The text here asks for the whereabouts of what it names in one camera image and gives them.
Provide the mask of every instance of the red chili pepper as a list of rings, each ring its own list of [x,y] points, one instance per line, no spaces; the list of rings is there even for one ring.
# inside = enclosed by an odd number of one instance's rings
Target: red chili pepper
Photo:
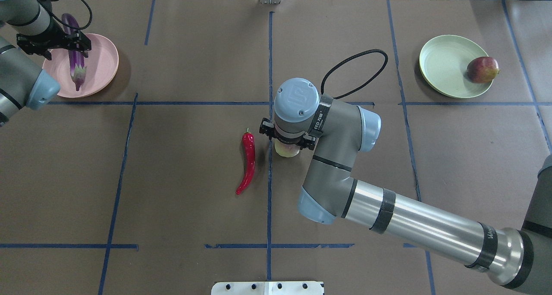
[[[251,183],[253,173],[255,172],[255,139],[253,134],[249,132],[249,128],[242,136],[243,149],[245,149],[245,157],[247,160],[247,169],[243,175],[243,180],[240,186],[236,189],[236,195],[241,194],[243,189]]]

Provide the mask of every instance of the black cable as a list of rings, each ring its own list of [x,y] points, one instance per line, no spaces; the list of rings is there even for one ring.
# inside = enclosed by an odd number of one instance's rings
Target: black cable
[[[59,18],[57,18],[57,16],[55,14],[53,14],[53,12],[50,12],[48,10],[48,8],[46,8],[42,3],[40,3],[40,5],[42,5],[42,7],[44,8],[44,10],[46,10],[46,12],[52,16],[52,18],[54,18],[57,22],[61,23],[62,25],[64,26],[67,26],[68,28],[72,28],[73,30],[84,30],[85,28],[88,28],[90,26],[90,24],[92,23],[92,10],[90,8],[90,6],[88,5],[88,3],[85,1],[85,0],[81,0],[81,2],[86,6],[86,8],[88,8],[88,13],[90,14],[90,18],[88,19],[88,23],[85,24],[84,26],[81,26],[81,27],[76,27],[76,26],[70,26],[68,24],[65,24],[63,23],[63,21],[61,21]]]
[[[342,94],[341,96],[339,97],[335,97],[334,99],[341,99],[343,97],[346,97],[352,93],[355,93],[357,91],[359,91],[360,89],[364,88],[366,85],[368,85],[371,81],[374,80],[374,78],[378,77],[378,75],[380,75],[380,73],[383,71],[383,69],[385,68],[385,66],[387,65],[387,61],[388,61],[388,57],[387,57],[387,54],[385,53],[385,51],[381,50],[381,49],[370,49],[370,50],[367,50],[367,51],[363,51],[362,53],[357,53],[356,55],[353,55],[343,61],[341,61],[340,63],[338,63],[336,66],[332,67],[332,69],[330,69],[330,71],[328,71],[326,73],[326,75],[324,76],[324,79],[322,80],[322,84],[320,85],[320,93],[321,94],[324,94],[324,84],[326,83],[326,79],[328,79],[329,75],[331,73],[333,73],[333,71],[339,69],[339,67],[341,67],[343,64],[353,60],[353,59],[356,59],[358,57],[362,57],[364,55],[367,55],[369,53],[381,53],[383,55],[383,57],[385,58],[384,62],[383,62],[383,65],[381,66],[381,68],[365,83],[363,83],[360,87],[358,88],[355,88],[345,94]]]

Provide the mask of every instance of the blue tape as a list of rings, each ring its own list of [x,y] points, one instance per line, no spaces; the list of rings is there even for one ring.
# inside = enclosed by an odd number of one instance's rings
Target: blue tape
[[[270,248],[350,248],[354,243],[272,243]],[[204,244],[205,248],[268,248],[268,244],[216,244],[215,246]]]
[[[132,101],[55,101],[51,105],[86,105],[86,106],[131,106]],[[140,101],[139,106],[268,106],[270,102],[231,102],[231,101]]]
[[[508,30],[510,31],[510,36],[512,36],[512,41],[514,43],[514,47],[516,48],[516,53],[519,59],[519,63],[521,63],[521,68],[523,70],[523,76],[525,77],[525,80],[527,82],[527,86],[529,87],[529,92],[531,94],[531,98],[533,99],[533,105],[535,106],[536,114],[539,118],[540,127],[543,130],[544,139],[546,140],[546,145],[548,145],[548,151],[552,153],[552,144],[550,144],[550,136],[548,136],[548,130],[546,130],[546,126],[544,125],[543,116],[540,113],[540,108],[536,102],[535,92],[533,91],[533,85],[531,85],[531,81],[529,80],[529,75],[527,73],[527,69],[525,68],[525,63],[523,62],[523,58],[521,57],[521,52],[519,51],[519,47],[517,44],[516,36],[514,35],[514,30],[512,28],[512,24],[510,22],[510,16],[508,14],[508,9],[506,7],[505,0],[502,0],[502,8],[504,9],[504,15],[506,17],[506,23],[508,25]]]
[[[119,183],[117,185],[117,194],[115,196],[115,204],[113,205],[113,214],[111,216],[111,225],[109,226],[109,235],[107,239],[107,247],[105,249],[105,256],[104,256],[104,265],[102,269],[102,277],[100,278],[100,286],[98,289],[98,295],[103,294],[103,287],[105,283],[105,274],[107,273],[107,266],[109,263],[109,254],[111,252],[112,247],[112,241],[113,241],[113,232],[115,230],[115,222],[117,219],[117,210],[119,208],[119,199],[121,197],[121,189],[122,189],[122,176],[125,172],[126,167],[126,158],[128,157],[128,151],[129,151],[129,142],[130,142],[130,133],[132,131],[132,124],[134,123],[134,114],[136,113],[136,100],[138,99],[138,93],[134,96],[134,104],[132,105],[132,113],[130,114],[130,123],[129,123],[129,131],[126,134],[126,143],[125,143],[125,151],[122,156],[122,163],[121,163],[121,173],[119,174]]]
[[[346,102],[353,106],[375,106],[374,102]]]
[[[405,102],[406,106],[534,106],[533,102]]]
[[[151,22],[154,20],[154,8],[155,0],[151,0],[150,20],[147,22],[146,40],[144,41],[145,46],[147,46],[148,42],[150,41]]]
[[[410,150],[410,162],[412,163],[412,169],[414,170],[414,179],[416,180],[416,196],[418,197],[418,201],[422,201],[422,194],[420,193],[420,184],[418,183],[418,170],[416,169],[416,159],[414,159],[414,146],[412,145],[412,137],[410,136],[410,125],[408,124],[408,113],[406,111],[405,91],[402,87],[401,74],[398,70],[397,41],[395,39],[395,28],[393,27],[393,16],[391,12],[390,0],[387,0],[387,10],[389,14],[389,27],[391,28],[391,37],[393,39],[393,51],[395,53],[395,65],[397,67],[398,85],[401,87],[402,112],[405,116],[406,137],[408,138],[408,149]]]
[[[268,111],[272,120],[272,18],[274,12],[268,14]],[[272,139],[268,141],[268,195],[267,195],[267,281],[272,279]]]
[[[431,267],[431,256],[430,252],[426,251],[426,264],[427,264],[427,273],[430,278],[430,289],[431,289],[431,295],[436,295],[435,293],[435,282],[433,280],[433,268]]]
[[[350,248],[354,243],[273,243],[272,248]]]
[[[270,111],[269,117],[272,120],[272,105],[274,103],[272,97],[272,14],[268,15],[268,110]]]
[[[67,244],[67,243],[0,243],[0,248],[106,248],[107,244]],[[132,248],[138,244],[113,244],[112,248]]]
[[[209,244],[204,245],[205,248],[267,248],[267,245],[264,243],[252,243],[252,244],[217,244],[211,246]]]
[[[272,140],[268,143],[267,281],[272,279]]]

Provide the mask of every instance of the purple eggplant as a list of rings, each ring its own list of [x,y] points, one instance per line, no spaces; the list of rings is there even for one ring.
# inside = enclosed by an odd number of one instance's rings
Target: purple eggplant
[[[61,21],[70,26],[78,26],[77,20],[71,14],[61,15]],[[69,35],[77,32],[74,28],[67,26],[63,26],[63,31]],[[75,88],[79,91],[86,78],[85,56],[80,51],[69,50],[69,67],[71,69],[71,79],[75,83]]]

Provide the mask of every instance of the pink plate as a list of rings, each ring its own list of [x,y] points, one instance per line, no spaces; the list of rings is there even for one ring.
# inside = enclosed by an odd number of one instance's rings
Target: pink plate
[[[53,49],[52,60],[44,60],[42,68],[60,83],[61,89],[57,93],[60,97],[88,97],[105,88],[117,73],[119,53],[115,45],[102,35],[90,33],[86,36],[92,43],[92,50],[88,52],[88,58],[85,58],[86,79],[79,91],[71,80],[67,49]]]

